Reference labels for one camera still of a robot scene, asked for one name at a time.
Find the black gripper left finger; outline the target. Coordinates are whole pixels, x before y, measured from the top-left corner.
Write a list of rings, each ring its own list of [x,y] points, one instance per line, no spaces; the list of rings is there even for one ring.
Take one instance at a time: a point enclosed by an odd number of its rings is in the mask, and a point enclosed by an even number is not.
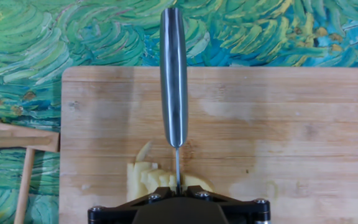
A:
[[[93,206],[88,209],[88,224],[115,223],[118,221],[133,221],[136,213],[142,207],[176,196],[170,187],[158,187],[147,194],[118,207]]]

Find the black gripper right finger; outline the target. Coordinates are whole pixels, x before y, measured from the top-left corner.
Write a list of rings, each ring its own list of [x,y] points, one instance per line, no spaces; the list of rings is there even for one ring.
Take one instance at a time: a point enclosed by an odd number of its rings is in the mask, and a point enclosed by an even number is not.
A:
[[[266,224],[271,223],[270,202],[264,198],[257,198],[251,201],[241,201],[224,195],[203,189],[200,185],[189,186],[181,190],[181,196],[186,199],[192,198],[190,211],[196,213],[196,218],[205,214],[212,221],[223,223],[250,223]]]

